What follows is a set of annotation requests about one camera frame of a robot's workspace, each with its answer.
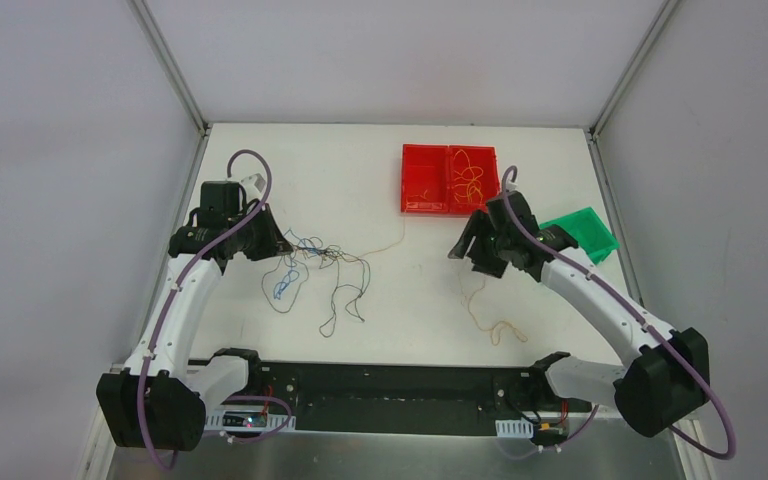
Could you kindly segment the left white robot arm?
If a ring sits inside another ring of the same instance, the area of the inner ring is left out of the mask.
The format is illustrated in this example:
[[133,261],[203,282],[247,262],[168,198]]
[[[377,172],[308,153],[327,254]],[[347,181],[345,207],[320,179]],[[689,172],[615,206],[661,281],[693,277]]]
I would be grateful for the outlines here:
[[202,184],[200,203],[171,236],[164,294],[137,347],[118,373],[105,373],[96,396],[119,447],[191,451],[209,413],[233,396],[257,402],[265,378],[254,353],[225,347],[195,373],[191,351],[213,290],[237,255],[256,262],[291,252],[259,175]]

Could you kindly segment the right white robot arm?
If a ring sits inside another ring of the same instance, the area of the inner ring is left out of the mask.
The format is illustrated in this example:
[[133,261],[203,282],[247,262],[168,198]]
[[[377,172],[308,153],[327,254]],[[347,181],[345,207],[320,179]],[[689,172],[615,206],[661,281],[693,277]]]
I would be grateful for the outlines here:
[[448,253],[495,278],[514,267],[554,291],[608,343],[617,365],[556,352],[532,366],[529,400],[543,410],[565,399],[616,409],[638,434],[653,437],[705,405],[711,396],[706,339],[679,331],[618,292],[577,240],[559,225],[540,227],[516,191],[474,211]]

